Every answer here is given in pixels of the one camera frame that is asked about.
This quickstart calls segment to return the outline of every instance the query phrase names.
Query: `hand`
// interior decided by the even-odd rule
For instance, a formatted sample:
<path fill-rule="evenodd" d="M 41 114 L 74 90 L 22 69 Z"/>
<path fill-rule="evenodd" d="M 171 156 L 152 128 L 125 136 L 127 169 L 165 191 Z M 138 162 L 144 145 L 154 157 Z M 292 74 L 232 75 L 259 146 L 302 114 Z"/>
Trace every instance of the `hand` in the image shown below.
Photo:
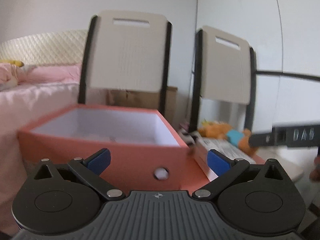
<path fill-rule="evenodd" d="M 313 181 L 320 181 L 320 156 L 315 158 L 317 168 L 310 173 L 309 178 Z"/>

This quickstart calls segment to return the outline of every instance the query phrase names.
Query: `blue cloth on plush toy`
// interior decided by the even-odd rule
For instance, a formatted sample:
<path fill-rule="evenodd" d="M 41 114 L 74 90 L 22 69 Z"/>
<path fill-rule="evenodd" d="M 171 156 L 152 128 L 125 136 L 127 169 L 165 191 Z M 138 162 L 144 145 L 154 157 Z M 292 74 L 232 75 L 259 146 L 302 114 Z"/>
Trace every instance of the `blue cloth on plush toy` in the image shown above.
<path fill-rule="evenodd" d="M 228 137 L 228 141 L 233 146 L 238 147 L 238 143 L 244 137 L 244 134 L 236 130 L 230 130 L 229 132 L 227 132 L 226 136 Z"/>

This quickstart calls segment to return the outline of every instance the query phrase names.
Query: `chair backrest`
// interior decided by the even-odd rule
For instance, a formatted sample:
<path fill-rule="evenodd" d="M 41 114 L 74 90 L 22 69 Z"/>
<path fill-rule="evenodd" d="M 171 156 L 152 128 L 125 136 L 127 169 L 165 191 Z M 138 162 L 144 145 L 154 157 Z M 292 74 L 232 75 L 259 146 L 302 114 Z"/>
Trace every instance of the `chair backrest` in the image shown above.
<path fill-rule="evenodd" d="M 171 27 L 163 15 L 102 11 L 91 21 L 82 83 L 92 88 L 160 92 L 163 114 Z M 85 103 L 83 91 L 79 103 Z"/>
<path fill-rule="evenodd" d="M 255 94 L 251 86 L 253 56 L 253 49 L 246 40 L 209 26 L 197 32 L 189 132 L 197 129 L 200 97 L 251 104 L 252 94 Z"/>

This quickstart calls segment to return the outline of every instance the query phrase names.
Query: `round hole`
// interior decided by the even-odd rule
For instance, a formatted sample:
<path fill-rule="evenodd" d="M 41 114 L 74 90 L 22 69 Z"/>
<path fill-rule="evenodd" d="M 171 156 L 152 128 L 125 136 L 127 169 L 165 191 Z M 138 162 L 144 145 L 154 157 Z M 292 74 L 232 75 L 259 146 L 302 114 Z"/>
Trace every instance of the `round hole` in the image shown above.
<path fill-rule="evenodd" d="M 169 178 L 169 170 L 167 168 L 163 168 L 163 167 L 156 168 L 156 170 L 153 173 L 153 176 L 157 180 L 165 180 L 165 179 Z"/>

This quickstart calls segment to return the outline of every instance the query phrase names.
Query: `crosshair symbol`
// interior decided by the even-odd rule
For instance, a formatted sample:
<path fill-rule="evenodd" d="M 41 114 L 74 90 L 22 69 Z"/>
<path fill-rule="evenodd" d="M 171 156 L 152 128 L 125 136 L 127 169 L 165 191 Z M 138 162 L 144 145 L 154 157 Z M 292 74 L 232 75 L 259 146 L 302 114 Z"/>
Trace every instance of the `crosshair symbol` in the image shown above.
<path fill-rule="evenodd" d="M 163 197 L 163 195 L 161 193 L 159 193 L 159 192 L 157 194 L 153 195 L 153 196 L 156 197 L 157 199 Z"/>

